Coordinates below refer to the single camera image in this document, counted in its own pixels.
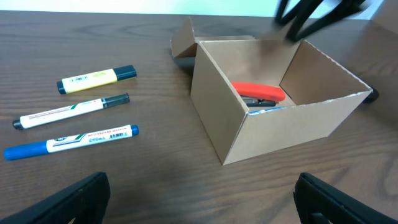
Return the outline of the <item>black tape dispenser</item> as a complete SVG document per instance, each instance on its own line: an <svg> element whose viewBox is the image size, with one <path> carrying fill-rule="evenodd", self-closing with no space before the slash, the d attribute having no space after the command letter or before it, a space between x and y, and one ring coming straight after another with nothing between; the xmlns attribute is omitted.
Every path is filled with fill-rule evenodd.
<svg viewBox="0 0 398 224"><path fill-rule="evenodd" d="M372 87L372 92L363 100L363 103L370 104L379 98L379 92Z"/></svg>

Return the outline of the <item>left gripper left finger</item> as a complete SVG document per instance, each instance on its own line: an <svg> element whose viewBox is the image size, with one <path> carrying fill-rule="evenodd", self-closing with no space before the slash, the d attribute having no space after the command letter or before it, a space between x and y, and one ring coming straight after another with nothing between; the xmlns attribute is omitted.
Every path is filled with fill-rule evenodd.
<svg viewBox="0 0 398 224"><path fill-rule="evenodd" d="M106 173L97 172L1 223L101 223L110 196Z"/></svg>

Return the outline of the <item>blue plastic holder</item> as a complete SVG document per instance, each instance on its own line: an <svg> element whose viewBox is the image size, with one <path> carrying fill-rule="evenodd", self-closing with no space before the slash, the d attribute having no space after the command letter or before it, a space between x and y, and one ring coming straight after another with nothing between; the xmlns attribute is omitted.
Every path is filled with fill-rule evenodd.
<svg viewBox="0 0 398 224"><path fill-rule="evenodd" d="M263 110L255 110L255 111L250 111L248 113L248 115L257 115L257 114L263 114L266 113L268 111L274 111L274 110L281 110L283 108L286 108L285 106L281 106L281 107L273 107L273 108L269 108L269 109L263 109Z"/></svg>

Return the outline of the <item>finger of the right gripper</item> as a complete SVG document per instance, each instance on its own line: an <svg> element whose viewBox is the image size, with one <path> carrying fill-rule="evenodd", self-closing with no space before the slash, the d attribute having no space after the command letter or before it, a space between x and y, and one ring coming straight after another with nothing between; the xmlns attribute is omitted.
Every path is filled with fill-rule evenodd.
<svg viewBox="0 0 398 224"><path fill-rule="evenodd" d="M289 0L280 0L277 7L277 12L274 18L274 23L278 26L286 26L293 21L295 25L303 25L303 19L300 17L303 0L300 0L289 12L285 12Z"/></svg>
<svg viewBox="0 0 398 224"><path fill-rule="evenodd" d="M349 16L364 11L365 0L341 0L330 12L303 28L308 18L313 14L323 0L301 0L285 14L285 25L292 22L285 39L298 42L321 29L340 22Z"/></svg>

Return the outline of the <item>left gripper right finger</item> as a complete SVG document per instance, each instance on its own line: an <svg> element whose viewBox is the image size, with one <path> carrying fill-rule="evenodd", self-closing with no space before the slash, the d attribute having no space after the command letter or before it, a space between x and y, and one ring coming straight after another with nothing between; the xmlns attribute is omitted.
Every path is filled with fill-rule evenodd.
<svg viewBox="0 0 398 224"><path fill-rule="evenodd" d="M293 196L300 222L304 224L397 224L397 220L357 201L308 172L299 175Z"/></svg>

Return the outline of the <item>cardboard box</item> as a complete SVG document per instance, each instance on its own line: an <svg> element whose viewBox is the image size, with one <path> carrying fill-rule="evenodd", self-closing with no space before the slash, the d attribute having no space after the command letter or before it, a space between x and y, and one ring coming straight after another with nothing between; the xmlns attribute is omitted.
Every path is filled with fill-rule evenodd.
<svg viewBox="0 0 398 224"><path fill-rule="evenodd" d="M372 91L287 29L262 35L199 37L188 19L171 38L174 58L193 57L191 100L222 164L329 136ZM248 107L232 82L281 88L281 110Z"/></svg>

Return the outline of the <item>red stapler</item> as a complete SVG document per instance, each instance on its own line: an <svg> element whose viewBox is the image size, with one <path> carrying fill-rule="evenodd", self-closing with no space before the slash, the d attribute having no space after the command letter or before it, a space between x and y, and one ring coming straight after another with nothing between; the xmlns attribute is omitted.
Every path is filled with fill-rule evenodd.
<svg viewBox="0 0 398 224"><path fill-rule="evenodd" d="M248 82L232 82L231 84L248 107L275 107L286 97L279 87Z"/></svg>

